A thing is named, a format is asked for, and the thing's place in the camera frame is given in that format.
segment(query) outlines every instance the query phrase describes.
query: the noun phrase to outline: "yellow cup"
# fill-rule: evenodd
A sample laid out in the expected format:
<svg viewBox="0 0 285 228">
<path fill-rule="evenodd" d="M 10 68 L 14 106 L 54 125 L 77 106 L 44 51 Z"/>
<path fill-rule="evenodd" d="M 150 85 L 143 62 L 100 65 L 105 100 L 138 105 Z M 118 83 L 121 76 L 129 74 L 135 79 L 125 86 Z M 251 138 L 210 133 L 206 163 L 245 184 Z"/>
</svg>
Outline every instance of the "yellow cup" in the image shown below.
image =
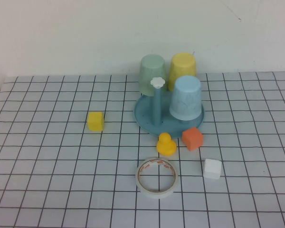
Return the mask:
<svg viewBox="0 0 285 228">
<path fill-rule="evenodd" d="M 195 57 L 186 52 L 181 52 L 173 56 L 171 60 L 168 89 L 172 92 L 176 79 L 184 75 L 196 75 Z"/>
</svg>

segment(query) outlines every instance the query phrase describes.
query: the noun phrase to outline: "yellow cube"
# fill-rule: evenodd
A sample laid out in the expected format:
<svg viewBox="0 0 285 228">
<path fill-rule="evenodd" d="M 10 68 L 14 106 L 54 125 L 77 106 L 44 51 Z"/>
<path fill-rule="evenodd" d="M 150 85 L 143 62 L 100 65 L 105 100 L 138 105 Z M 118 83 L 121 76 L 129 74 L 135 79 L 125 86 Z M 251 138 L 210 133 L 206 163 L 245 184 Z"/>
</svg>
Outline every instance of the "yellow cube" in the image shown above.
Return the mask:
<svg viewBox="0 0 285 228">
<path fill-rule="evenodd" d="M 103 131 L 104 122 L 104 114 L 102 112 L 89 112 L 87 126 L 90 131 Z"/>
</svg>

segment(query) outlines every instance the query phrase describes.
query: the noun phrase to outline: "blue tray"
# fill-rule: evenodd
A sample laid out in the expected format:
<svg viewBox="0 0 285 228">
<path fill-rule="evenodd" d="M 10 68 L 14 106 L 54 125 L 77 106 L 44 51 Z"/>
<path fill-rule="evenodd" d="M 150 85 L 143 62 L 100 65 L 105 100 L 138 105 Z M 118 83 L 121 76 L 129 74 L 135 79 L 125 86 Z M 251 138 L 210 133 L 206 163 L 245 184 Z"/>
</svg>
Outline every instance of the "blue tray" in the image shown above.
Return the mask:
<svg viewBox="0 0 285 228">
<path fill-rule="evenodd" d="M 180 138 L 183 131 L 192 127 L 199 127 L 203 123 L 205 116 L 205 110 L 203 106 L 201 114 L 194 120 L 180 121 L 174 118 L 169 111 L 171 97 L 171 92 L 166 92 L 162 96 L 162 123 L 157 127 L 152 124 L 151 119 L 152 97 L 143 95 L 141 98 L 139 98 L 134 107 L 134 117 L 140 127 L 143 128 L 146 132 L 155 136 L 159 136 L 161 133 L 167 132 L 171 135 L 171 138 Z"/>
</svg>

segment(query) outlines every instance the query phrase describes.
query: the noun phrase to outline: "green cup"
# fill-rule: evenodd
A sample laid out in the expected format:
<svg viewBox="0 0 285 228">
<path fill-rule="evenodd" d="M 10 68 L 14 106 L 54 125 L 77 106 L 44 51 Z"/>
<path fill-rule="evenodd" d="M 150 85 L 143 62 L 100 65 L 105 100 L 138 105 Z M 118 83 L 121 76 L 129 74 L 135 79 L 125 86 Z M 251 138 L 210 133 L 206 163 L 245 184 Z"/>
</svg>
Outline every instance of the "green cup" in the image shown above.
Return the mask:
<svg viewBox="0 0 285 228">
<path fill-rule="evenodd" d="M 166 83 L 162 90 L 167 90 L 167 74 L 165 60 L 160 55 L 150 54 L 142 58 L 139 74 L 139 91 L 146 96 L 154 96 L 154 87 L 151 80 L 154 77 L 163 78 Z"/>
</svg>

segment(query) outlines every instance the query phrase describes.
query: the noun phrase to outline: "white flower knob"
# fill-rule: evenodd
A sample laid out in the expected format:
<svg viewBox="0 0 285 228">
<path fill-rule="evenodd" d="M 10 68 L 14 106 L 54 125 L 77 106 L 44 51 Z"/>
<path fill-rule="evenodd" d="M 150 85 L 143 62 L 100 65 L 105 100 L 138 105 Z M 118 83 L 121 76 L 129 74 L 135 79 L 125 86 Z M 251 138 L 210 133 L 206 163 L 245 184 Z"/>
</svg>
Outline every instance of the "white flower knob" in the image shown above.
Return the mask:
<svg viewBox="0 0 285 228">
<path fill-rule="evenodd" d="M 154 77 L 151 80 L 151 85 L 156 89 L 162 88 L 165 83 L 166 81 L 162 77 Z"/>
</svg>

